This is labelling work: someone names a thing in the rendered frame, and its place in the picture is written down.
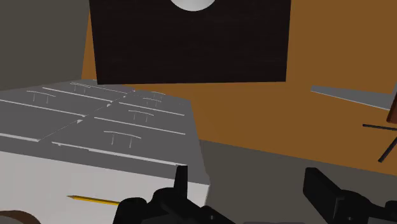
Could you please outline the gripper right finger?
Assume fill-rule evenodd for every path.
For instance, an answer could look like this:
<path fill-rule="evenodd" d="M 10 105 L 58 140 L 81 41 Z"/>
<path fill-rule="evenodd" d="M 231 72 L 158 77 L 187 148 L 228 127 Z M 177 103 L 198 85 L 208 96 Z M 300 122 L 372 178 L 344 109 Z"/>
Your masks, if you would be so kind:
<path fill-rule="evenodd" d="M 397 200 L 378 206 L 357 192 L 339 188 L 315 167 L 305 169 L 303 194 L 327 224 L 397 224 Z"/>

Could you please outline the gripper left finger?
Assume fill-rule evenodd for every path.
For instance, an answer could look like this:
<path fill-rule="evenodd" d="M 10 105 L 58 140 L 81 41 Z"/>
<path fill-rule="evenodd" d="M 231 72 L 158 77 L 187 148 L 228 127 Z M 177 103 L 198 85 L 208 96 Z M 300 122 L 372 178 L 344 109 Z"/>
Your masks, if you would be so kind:
<path fill-rule="evenodd" d="M 113 224 L 235 224 L 209 206 L 187 198 L 188 167 L 176 168 L 174 185 L 156 190 L 148 202 L 140 197 L 122 200 Z"/>

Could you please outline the yellow pencil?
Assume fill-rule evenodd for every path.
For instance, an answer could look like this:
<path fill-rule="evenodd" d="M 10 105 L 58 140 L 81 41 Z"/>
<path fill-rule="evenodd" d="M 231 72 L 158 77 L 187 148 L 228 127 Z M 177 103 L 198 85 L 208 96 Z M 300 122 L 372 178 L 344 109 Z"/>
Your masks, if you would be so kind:
<path fill-rule="evenodd" d="M 79 196 L 79 195 L 68 195 L 67 197 L 74 199 L 74 200 L 82 200 L 82 201 L 87 201 L 87 202 L 110 204 L 110 205 L 116 205 L 116 206 L 120 203 L 118 201 L 113 201 L 113 200 L 96 199 L 96 198 L 91 198 L 91 197 L 83 197 L 83 196 Z"/>

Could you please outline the brown chair with black legs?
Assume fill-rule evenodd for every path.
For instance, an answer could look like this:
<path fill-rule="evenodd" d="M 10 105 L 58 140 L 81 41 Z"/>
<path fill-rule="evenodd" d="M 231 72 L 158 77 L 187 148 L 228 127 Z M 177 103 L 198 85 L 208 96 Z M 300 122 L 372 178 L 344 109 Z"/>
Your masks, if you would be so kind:
<path fill-rule="evenodd" d="M 393 95 L 394 95 L 394 99 L 393 99 L 393 102 L 391 104 L 391 109 L 389 110 L 386 122 L 387 123 L 397 124 L 397 84 L 395 84 L 395 87 L 393 89 Z M 373 129 L 391 130 L 391 131 L 397 132 L 397 128 L 393 128 L 393 127 L 385 127 L 385 126 L 379 126 L 379 125 L 370 125 L 370 124 L 365 124 L 365 123 L 362 126 L 363 127 L 373 128 Z M 378 162 L 382 163 L 386 159 L 388 154 L 390 154 L 390 152 L 393 150 L 393 148 L 396 145 L 397 145 L 397 136 L 392 141 L 392 143 L 387 147 L 385 152 L 383 152 L 383 154 L 380 156 L 380 158 L 378 159 Z"/>

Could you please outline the grey chest of drawers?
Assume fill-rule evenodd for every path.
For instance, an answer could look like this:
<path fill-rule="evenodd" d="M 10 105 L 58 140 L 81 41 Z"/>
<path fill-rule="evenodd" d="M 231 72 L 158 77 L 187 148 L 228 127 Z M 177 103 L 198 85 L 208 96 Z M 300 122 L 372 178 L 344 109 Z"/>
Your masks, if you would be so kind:
<path fill-rule="evenodd" d="M 116 205 L 68 195 L 150 200 L 188 167 L 188 198 L 210 180 L 188 100 L 75 80 L 0 91 L 0 211 L 41 224 L 112 224 Z"/>

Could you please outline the brown round bowl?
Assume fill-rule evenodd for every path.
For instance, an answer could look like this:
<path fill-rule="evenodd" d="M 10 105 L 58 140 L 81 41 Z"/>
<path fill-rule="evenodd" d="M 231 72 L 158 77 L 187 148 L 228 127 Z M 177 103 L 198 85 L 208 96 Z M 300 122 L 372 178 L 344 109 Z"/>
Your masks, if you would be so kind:
<path fill-rule="evenodd" d="M 32 214 L 25 211 L 0 211 L 0 224 L 41 224 Z"/>

